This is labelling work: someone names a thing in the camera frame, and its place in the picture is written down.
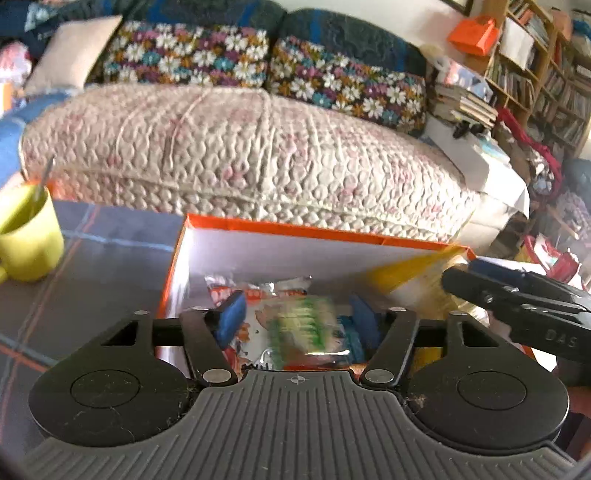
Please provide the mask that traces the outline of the yellow snack bag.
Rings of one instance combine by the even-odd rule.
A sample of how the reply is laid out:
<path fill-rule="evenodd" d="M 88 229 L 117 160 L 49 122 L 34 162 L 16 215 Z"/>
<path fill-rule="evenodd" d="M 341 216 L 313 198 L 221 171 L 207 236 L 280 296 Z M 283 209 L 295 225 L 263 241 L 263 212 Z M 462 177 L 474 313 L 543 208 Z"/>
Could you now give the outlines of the yellow snack bag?
<path fill-rule="evenodd" d="M 466 249 L 459 245 L 383 265 L 367 274 L 370 286 L 396 306 L 415 311 L 423 318 L 444 319 L 466 304 L 442 287 L 443 273 L 468 264 Z"/>

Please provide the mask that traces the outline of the green white snack packet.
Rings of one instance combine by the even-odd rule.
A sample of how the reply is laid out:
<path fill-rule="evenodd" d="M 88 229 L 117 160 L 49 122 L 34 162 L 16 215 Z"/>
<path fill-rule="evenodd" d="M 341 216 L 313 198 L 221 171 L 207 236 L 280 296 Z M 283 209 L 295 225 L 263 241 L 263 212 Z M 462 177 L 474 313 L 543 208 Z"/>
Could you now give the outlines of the green white snack packet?
<path fill-rule="evenodd" d="M 331 299 L 311 295 L 249 304 L 231 348 L 240 365 L 270 370 L 339 369 L 366 361 L 353 319 Z"/>

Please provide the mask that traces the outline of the red rimmed basket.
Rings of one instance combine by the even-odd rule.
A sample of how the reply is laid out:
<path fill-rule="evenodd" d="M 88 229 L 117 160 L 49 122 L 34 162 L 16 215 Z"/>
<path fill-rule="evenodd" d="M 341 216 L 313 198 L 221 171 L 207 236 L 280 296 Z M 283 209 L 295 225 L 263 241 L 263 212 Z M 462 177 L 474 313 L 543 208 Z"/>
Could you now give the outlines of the red rimmed basket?
<path fill-rule="evenodd" d="M 576 255 L 569 250 L 557 250 L 542 234 L 536 237 L 527 235 L 516 258 L 541 266 L 548 277 L 562 283 L 569 283 L 581 267 Z"/>

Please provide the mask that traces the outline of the orange cardboard box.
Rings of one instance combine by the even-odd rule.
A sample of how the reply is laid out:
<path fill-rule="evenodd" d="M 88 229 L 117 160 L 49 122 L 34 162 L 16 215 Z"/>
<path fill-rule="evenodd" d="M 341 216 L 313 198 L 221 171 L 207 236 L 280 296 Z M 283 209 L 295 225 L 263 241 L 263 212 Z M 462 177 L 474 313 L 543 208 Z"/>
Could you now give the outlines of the orange cardboard box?
<path fill-rule="evenodd" d="M 290 296 L 332 300 L 353 319 L 353 297 L 383 308 L 399 307 L 375 290 L 367 274 L 377 267 L 444 250 L 450 245 L 401 240 L 283 224 L 188 216 L 181 230 L 164 290 L 166 314 L 177 318 L 190 310 L 217 309 L 232 294 L 242 302 L 219 319 L 215 337 L 238 380 L 250 370 L 286 371 L 294 382 L 332 370 L 365 370 L 370 352 L 380 345 L 381 328 L 370 322 L 359 333 L 366 354 L 362 364 L 346 368 L 270 370 L 240 365 L 231 348 L 253 302 Z"/>

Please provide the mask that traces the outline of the blue plaid tablecloth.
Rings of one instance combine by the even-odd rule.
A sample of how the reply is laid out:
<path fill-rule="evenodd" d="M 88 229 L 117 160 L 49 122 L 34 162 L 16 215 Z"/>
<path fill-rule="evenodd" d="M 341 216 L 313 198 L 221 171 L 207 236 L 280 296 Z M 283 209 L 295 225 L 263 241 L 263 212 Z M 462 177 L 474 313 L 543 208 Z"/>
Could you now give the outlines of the blue plaid tablecloth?
<path fill-rule="evenodd" d="M 183 220 L 174 214 L 58 201 L 65 240 L 56 269 L 1 286 L 1 450 L 22 459 L 42 442 L 28 395 L 37 378 L 138 310 L 158 309 Z"/>

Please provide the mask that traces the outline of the yellow green mug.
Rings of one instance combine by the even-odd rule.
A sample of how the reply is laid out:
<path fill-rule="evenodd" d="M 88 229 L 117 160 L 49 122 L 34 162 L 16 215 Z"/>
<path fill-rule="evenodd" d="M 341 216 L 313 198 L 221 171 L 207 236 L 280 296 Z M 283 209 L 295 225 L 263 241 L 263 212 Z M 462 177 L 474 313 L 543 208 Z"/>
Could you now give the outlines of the yellow green mug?
<path fill-rule="evenodd" d="M 64 239 L 50 192 L 37 185 L 1 191 L 1 282 L 34 282 L 60 262 Z"/>

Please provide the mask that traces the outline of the stack of books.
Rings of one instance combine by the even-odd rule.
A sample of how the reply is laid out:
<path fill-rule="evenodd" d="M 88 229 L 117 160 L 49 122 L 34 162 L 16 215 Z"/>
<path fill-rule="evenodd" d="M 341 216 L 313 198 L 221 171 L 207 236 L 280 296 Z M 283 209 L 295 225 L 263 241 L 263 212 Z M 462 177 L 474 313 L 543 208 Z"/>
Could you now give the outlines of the stack of books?
<path fill-rule="evenodd" d="M 477 132 L 492 131 L 498 117 L 495 93 L 480 74 L 450 57 L 434 61 L 428 84 L 429 112 L 449 123 L 468 125 Z"/>

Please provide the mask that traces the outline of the wooden bookshelf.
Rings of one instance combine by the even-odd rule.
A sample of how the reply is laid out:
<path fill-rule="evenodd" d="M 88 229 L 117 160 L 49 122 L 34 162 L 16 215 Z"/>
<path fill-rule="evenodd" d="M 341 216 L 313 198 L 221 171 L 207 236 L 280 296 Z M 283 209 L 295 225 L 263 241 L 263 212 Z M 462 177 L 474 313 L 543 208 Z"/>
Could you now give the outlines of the wooden bookshelf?
<path fill-rule="evenodd" d="M 576 158 L 590 133 L 590 82 L 577 75 L 590 61 L 557 25 L 560 12 L 541 1 L 476 1 L 471 16 L 494 20 L 499 39 L 466 64 L 489 82 L 495 107 L 509 109 L 560 158 Z"/>

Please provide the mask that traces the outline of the orange hanging bag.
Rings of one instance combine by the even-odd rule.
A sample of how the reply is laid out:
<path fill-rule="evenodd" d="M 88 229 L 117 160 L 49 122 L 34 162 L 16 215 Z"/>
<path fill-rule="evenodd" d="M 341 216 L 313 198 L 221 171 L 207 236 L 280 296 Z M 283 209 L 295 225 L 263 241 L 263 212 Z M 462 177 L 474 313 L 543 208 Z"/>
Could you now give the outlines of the orange hanging bag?
<path fill-rule="evenodd" d="M 460 52 L 485 57 L 496 44 L 499 32 L 493 17 L 479 16 L 459 22 L 447 40 Z"/>

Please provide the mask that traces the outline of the blue sofa with quilt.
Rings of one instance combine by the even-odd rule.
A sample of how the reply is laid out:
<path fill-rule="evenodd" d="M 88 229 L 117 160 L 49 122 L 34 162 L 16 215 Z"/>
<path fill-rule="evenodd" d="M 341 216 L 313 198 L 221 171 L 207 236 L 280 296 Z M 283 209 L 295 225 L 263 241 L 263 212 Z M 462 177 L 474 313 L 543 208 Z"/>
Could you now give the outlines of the blue sofa with quilt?
<path fill-rule="evenodd" d="M 259 88 L 104 83 L 95 63 L 83 89 L 26 97 L 24 86 L 66 22 L 228 25 L 320 44 L 365 64 L 420 75 L 412 43 L 329 10 L 289 12 L 273 1 L 5 1 L 1 49 L 21 53 L 22 106 L 1 127 L 1 176 L 49 185 L 62 200 L 183 215 L 304 225 L 414 240 L 457 239 L 482 196 L 422 133 Z"/>

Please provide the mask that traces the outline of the right floral cushion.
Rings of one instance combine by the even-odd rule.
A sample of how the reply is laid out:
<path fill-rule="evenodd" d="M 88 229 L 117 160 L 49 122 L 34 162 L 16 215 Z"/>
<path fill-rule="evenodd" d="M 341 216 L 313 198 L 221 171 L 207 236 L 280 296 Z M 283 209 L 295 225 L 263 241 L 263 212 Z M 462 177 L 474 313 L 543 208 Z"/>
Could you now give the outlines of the right floral cushion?
<path fill-rule="evenodd" d="M 274 45 L 266 89 L 413 136 L 426 124 L 424 77 L 368 65 L 294 36 Z"/>

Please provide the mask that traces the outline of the floral cushion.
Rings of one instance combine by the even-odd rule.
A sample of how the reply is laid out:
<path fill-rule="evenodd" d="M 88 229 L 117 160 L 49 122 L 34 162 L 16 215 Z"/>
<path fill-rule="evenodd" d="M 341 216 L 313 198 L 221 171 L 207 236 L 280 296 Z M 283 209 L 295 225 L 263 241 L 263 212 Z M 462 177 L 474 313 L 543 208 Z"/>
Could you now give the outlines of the floral cushion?
<path fill-rule="evenodd" d="M 126 21 L 98 64 L 104 83 L 259 88 L 270 37 L 252 27 Z"/>
<path fill-rule="evenodd" d="M 424 77 L 368 65 L 294 36 L 274 45 L 266 89 L 413 136 L 426 124 Z"/>

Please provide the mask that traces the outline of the left floral cushion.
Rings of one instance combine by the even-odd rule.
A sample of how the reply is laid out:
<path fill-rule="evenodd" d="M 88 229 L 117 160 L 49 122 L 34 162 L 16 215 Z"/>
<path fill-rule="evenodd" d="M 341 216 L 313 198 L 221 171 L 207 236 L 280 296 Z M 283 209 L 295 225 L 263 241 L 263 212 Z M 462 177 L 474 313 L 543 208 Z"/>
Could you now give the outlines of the left floral cushion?
<path fill-rule="evenodd" d="M 270 37 L 252 27 L 126 21 L 98 64 L 104 83 L 259 88 Z"/>

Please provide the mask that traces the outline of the beige plain pillow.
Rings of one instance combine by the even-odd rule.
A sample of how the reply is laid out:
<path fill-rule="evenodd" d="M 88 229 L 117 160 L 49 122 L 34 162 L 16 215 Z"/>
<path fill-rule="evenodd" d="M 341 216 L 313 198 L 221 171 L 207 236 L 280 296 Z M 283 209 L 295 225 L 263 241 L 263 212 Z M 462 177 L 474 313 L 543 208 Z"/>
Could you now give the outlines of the beige plain pillow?
<path fill-rule="evenodd" d="M 122 19 L 115 15 L 62 24 L 28 77 L 24 95 L 32 97 L 61 88 L 83 89 Z"/>

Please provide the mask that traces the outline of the framed wall painting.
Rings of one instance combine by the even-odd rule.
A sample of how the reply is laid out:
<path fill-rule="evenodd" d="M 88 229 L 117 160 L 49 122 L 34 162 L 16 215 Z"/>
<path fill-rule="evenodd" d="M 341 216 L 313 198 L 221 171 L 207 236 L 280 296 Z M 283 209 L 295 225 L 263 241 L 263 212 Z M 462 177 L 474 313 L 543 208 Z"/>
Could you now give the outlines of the framed wall painting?
<path fill-rule="evenodd" d="M 441 0 L 446 5 L 450 6 L 454 10 L 458 11 L 464 16 L 471 14 L 474 1 L 473 0 Z"/>

